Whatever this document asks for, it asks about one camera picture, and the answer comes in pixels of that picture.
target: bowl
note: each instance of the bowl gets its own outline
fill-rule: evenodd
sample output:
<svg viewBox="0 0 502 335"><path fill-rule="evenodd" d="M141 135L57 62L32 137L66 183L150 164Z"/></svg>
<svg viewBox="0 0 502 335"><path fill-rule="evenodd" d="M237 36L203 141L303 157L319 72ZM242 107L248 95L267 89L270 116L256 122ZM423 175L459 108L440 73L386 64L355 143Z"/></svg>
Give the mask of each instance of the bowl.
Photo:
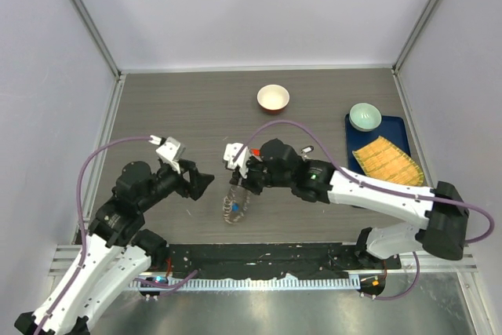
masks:
<svg viewBox="0 0 502 335"><path fill-rule="evenodd" d="M260 89L256 98L267 113L278 114L289 103L289 92L283 86L270 84Z"/></svg>
<svg viewBox="0 0 502 335"><path fill-rule="evenodd" d="M382 114L372 104L361 102L352 107L349 120L356 130L367 133L382 123Z"/></svg>

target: gray floor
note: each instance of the gray floor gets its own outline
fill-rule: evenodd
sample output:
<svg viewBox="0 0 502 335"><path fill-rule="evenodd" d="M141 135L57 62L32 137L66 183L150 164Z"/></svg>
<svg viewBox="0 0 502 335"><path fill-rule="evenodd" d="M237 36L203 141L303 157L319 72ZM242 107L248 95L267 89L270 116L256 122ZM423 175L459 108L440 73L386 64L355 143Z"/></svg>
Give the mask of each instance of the gray floor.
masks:
<svg viewBox="0 0 502 335"><path fill-rule="evenodd" d="M285 86L291 94L281 118L310 127L343 164L347 162L344 116L353 104L370 102L384 115L404 118L389 69L128 75L111 139L173 136L187 145L185 158L196 161L200 171L216 176L197 202L171 195L149 210L147 228L176 243L349 242L356 240L362 228L396 222L366 209L302 202L285 189L269 189L253 197L243 222L223 222L222 198L231 176L222 163L224 147L243 142L274 118L256 103L258 89L271 83ZM298 129L276 126L252 147L274 137L296 149L312 144ZM412 151L418 161L413 145ZM319 149L313 157L325 159ZM96 204L108 199L122 167L137 160L157 169L155 147L135 142L108 152Z"/></svg>
<svg viewBox="0 0 502 335"><path fill-rule="evenodd" d="M386 294L413 274L392 275ZM475 334L456 274L423 274L401 300L372 302L351 291L178 293L158 302L123 293L93 335L470 335Z"/></svg>

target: yellow cloth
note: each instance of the yellow cloth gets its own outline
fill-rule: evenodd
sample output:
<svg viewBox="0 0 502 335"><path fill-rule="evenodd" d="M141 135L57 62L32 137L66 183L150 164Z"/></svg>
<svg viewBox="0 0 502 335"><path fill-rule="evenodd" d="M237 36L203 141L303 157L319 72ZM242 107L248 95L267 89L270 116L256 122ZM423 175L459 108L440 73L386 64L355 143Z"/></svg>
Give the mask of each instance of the yellow cloth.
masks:
<svg viewBox="0 0 502 335"><path fill-rule="evenodd" d="M352 153L368 177L408 186L421 186L424 182L422 169L384 137Z"/></svg>

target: yellow towel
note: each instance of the yellow towel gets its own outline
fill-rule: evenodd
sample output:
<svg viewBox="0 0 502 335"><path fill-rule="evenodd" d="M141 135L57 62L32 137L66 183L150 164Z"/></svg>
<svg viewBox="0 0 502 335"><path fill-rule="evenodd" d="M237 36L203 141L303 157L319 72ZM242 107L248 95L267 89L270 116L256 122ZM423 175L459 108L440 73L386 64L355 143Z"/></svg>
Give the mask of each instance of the yellow towel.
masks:
<svg viewBox="0 0 502 335"><path fill-rule="evenodd" d="M421 186L424 182L422 169L384 137L352 153L368 177L408 186Z"/></svg>

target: gray wood tabletop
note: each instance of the gray wood tabletop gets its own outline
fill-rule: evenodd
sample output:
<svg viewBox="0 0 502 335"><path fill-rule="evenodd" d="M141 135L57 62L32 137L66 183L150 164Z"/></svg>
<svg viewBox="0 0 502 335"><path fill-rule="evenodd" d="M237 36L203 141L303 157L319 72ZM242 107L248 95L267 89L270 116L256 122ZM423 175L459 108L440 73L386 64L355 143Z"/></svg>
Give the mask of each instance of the gray wood tabletop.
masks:
<svg viewBox="0 0 502 335"><path fill-rule="evenodd" d="M256 93L267 84L289 90L289 106L280 116L264 114L256 102ZM145 213L145 227L168 242L353 242L362 228L398 220L367 209L303 202L288 189L275 188L253 196L241 222L225 223L222 201L231 172L222 156L227 143L243 142L265 122L285 118L309 127L345 166L344 116L358 102L374 104L383 115L405 117L390 69L127 75L111 139L175 137L187 146L184 158L216 176L197 202L174 194ZM251 147L275 137L296 150L314 145L301 130L279 125L265 130ZM418 161L411 137L409 142ZM326 160L315 147L311 157ZM107 153L95 208L110 197L122 167L139 160L156 170L155 146L132 142Z"/></svg>

